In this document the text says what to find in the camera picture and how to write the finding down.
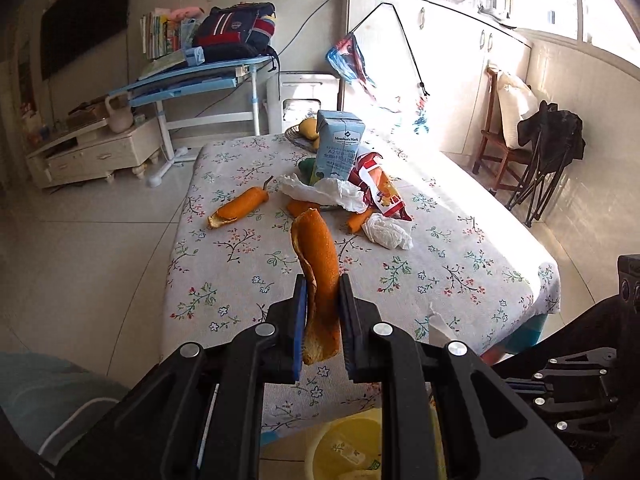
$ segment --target lemon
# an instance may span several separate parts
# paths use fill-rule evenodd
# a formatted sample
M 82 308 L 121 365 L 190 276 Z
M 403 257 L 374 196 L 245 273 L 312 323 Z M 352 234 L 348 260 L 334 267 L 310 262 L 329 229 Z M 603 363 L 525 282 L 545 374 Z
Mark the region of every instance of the lemon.
M 318 138 L 316 126 L 318 126 L 318 120 L 313 117 L 309 117 L 300 123 L 298 129 L 303 137 L 309 140 L 316 140 Z

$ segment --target pink plush toy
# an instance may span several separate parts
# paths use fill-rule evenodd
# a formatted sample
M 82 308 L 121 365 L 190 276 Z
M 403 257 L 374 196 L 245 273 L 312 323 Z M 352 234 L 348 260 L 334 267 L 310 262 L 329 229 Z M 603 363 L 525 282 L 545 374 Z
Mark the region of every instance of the pink plush toy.
M 200 7 L 184 7 L 183 9 L 172 10 L 169 14 L 169 20 L 172 22 L 181 22 L 188 18 L 199 20 L 204 18 L 204 10 Z

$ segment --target milk carton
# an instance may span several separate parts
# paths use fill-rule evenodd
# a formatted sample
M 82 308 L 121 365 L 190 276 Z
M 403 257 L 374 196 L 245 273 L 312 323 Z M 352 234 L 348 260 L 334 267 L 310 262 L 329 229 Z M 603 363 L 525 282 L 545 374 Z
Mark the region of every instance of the milk carton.
M 318 112 L 320 145 L 311 185 L 325 177 L 347 180 L 364 133 L 364 123 L 349 112 Z

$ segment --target white pillow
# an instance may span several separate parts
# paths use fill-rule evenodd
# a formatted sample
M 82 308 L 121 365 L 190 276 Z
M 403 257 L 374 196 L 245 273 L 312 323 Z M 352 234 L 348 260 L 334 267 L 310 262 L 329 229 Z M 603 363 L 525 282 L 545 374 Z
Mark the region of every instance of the white pillow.
M 502 134 L 511 150 L 522 149 L 518 144 L 518 123 L 538 111 L 538 99 L 518 76 L 500 72 L 498 76 L 498 100 L 502 113 Z

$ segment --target black tv screen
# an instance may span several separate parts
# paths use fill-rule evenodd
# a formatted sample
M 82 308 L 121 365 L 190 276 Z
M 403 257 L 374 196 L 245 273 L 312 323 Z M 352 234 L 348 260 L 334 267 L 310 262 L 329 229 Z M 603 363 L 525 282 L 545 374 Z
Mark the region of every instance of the black tv screen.
M 56 1 L 40 22 L 42 78 L 126 29 L 128 10 L 129 0 Z

